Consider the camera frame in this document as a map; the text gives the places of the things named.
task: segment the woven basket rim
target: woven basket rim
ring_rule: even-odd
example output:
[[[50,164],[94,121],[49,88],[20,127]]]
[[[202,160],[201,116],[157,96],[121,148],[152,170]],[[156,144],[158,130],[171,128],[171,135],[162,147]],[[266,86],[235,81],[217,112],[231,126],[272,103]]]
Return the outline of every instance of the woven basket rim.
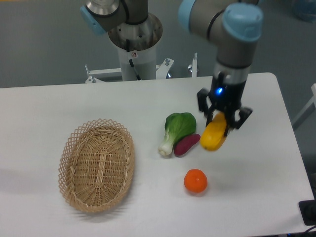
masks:
[[[80,159],[82,149],[86,146],[87,142],[89,141],[91,137],[95,139],[98,136],[101,136],[101,138],[104,138],[103,136],[105,137],[108,136],[106,138],[111,139],[109,134],[115,137],[117,140],[120,141],[120,143],[123,144],[123,148],[124,148],[123,152],[125,153],[125,155],[121,154],[122,149],[120,148],[121,152],[120,152],[119,157],[121,158],[123,157],[123,160],[126,159],[126,161],[124,161],[126,162],[126,164],[123,166],[125,177],[124,177],[123,182],[119,183],[119,185],[121,185],[120,189],[118,190],[116,195],[112,197],[112,199],[107,200],[104,203],[99,203],[97,205],[89,205],[85,201],[81,200],[78,197],[78,194],[76,193],[76,188],[75,188],[76,183],[74,180],[78,179],[76,172],[80,172],[79,170],[77,171],[78,161]],[[62,193],[66,202],[68,202],[71,206],[73,206],[74,208],[78,210],[81,210],[84,212],[99,212],[99,211],[109,209],[113,207],[114,205],[118,204],[126,195],[132,181],[134,165],[135,165],[135,153],[134,153],[134,145],[133,145],[132,136],[122,124],[111,119],[110,120],[98,119],[98,120],[93,120],[91,122],[84,123],[82,126],[79,126],[77,129],[75,129],[75,131],[68,138],[68,141],[64,147],[63,155],[62,155],[62,158],[60,161],[60,167],[59,167],[58,182],[59,182],[60,192]],[[101,171],[102,173],[104,173],[105,172],[104,168],[105,167],[103,167],[101,170],[98,169],[98,172]],[[105,187],[104,189],[106,188],[112,189],[109,183],[108,185],[105,185],[105,184],[106,184],[106,181],[103,181],[102,187]],[[87,188],[85,189],[91,190],[92,187],[96,189],[94,181],[93,181],[93,184],[91,183],[87,184]]]

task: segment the yellow toy vegetable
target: yellow toy vegetable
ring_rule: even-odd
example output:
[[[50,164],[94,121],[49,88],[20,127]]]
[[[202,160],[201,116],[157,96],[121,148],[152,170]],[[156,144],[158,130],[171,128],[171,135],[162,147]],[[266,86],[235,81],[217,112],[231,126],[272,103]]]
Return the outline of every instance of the yellow toy vegetable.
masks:
[[[219,112],[210,122],[201,136],[200,144],[208,151],[218,150],[226,140],[225,130],[227,122],[225,115]]]

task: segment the orange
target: orange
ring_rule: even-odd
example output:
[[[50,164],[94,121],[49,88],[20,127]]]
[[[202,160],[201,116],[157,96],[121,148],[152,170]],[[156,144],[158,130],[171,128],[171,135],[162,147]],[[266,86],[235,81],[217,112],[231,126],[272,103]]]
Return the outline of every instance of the orange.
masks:
[[[201,193],[207,187],[207,177],[199,169],[191,169],[184,177],[184,186],[193,193]]]

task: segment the black cable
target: black cable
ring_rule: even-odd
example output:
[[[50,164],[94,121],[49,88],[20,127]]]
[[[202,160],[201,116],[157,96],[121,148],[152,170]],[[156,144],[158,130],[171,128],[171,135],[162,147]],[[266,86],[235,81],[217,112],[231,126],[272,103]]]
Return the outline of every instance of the black cable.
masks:
[[[130,50],[130,41],[129,39],[126,40],[126,52],[129,53],[131,50]],[[138,71],[137,69],[134,67],[134,63],[133,63],[133,60],[132,59],[129,59],[129,64],[130,66],[132,67],[132,69],[134,70],[134,73],[135,73],[135,76],[137,78],[137,80],[142,80],[138,74]]]
[[[216,20],[217,17],[218,17],[220,14],[222,14],[224,11],[225,11],[225,10],[221,10],[221,11],[217,12],[217,13],[215,14],[215,16],[212,18],[211,22],[209,23],[208,28],[207,28],[207,39],[208,39],[208,40],[209,40],[209,37],[210,37],[210,35],[211,35],[211,29],[212,29],[212,26],[213,26],[215,20]]]
[[[125,2],[125,0],[120,0],[120,2],[122,3],[123,7],[124,7],[124,10],[125,10],[125,13],[126,13],[126,20],[128,21],[129,20],[129,10],[128,10],[128,6]]]
[[[309,229],[307,229],[305,232],[304,232],[304,237],[306,236],[306,235],[309,235],[309,236],[312,236],[312,235],[310,235],[310,233],[309,233],[309,231],[311,231],[311,230],[313,230],[313,229],[315,229],[316,228],[316,226],[313,226],[313,227],[310,227]]]

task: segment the metal bracket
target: metal bracket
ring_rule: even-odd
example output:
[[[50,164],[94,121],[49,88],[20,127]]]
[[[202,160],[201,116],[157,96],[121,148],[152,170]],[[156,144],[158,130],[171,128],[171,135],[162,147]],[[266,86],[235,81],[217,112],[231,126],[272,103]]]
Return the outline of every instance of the metal bracket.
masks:
[[[306,103],[292,121],[292,127],[295,131],[316,109],[316,84],[312,86],[313,97]]]
[[[165,61],[161,65],[156,65],[156,70],[157,70],[156,79],[166,79],[173,63],[174,63],[174,60],[170,58],[166,58]],[[88,76],[88,79],[85,81],[85,83],[106,82],[107,80],[110,81],[112,78],[122,76],[121,68],[90,71],[88,69],[88,66],[85,65],[85,69]]]
[[[194,59],[192,61],[192,77],[196,78],[198,75],[198,53],[194,54]]]

